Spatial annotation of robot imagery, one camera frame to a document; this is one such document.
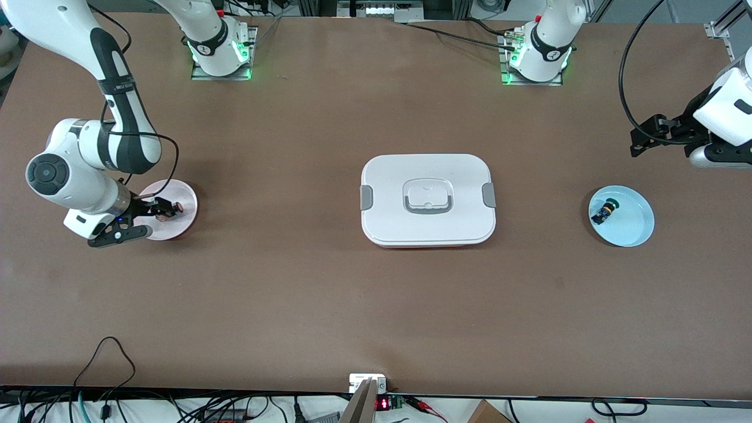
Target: light blue plate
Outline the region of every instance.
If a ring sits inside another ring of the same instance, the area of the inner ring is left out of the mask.
[[[619,208],[600,225],[596,225],[590,217],[597,213],[612,198],[619,202]],[[587,219],[593,225],[598,235],[614,245],[620,247],[636,247],[647,241],[653,235],[656,226],[653,209],[647,200],[632,188],[621,185],[603,187],[590,199]]]

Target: white bracket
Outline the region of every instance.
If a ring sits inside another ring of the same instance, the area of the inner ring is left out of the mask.
[[[367,379],[375,379],[378,394],[386,394],[387,392],[387,377],[380,373],[350,373],[350,387],[348,392],[354,394],[357,391],[360,383]]]

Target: pink plate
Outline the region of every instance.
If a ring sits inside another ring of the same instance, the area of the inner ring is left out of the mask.
[[[165,180],[154,182],[141,191],[141,195],[157,191]],[[171,180],[165,189],[159,193],[160,197],[169,202],[179,202],[183,206],[183,213],[178,213],[172,219],[166,222],[160,222],[155,217],[139,217],[134,219],[136,225],[147,225],[152,228],[153,232],[148,237],[153,241],[165,241],[179,236],[193,224],[196,219],[196,213],[199,210],[199,199],[196,192],[183,181]]]

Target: red digital display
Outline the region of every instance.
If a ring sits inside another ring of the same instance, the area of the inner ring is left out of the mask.
[[[392,409],[391,401],[389,400],[388,395],[379,396],[376,399],[376,404],[374,404],[374,410],[376,411],[387,411]]]

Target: white container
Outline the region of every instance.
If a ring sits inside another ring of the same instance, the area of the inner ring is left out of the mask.
[[[478,244],[496,228],[486,163],[471,154],[400,154],[366,163],[360,185],[365,235],[382,247]]]

